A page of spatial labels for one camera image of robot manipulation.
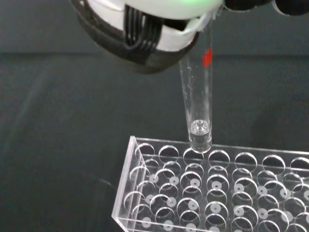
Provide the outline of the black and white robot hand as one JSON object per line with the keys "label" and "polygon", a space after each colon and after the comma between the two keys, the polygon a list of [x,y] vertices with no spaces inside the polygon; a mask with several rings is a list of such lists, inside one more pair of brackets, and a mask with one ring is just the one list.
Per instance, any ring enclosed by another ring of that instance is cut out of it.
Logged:
{"label": "black and white robot hand", "polygon": [[77,19],[104,52],[139,73],[192,57],[221,10],[243,13],[265,0],[73,0]]}

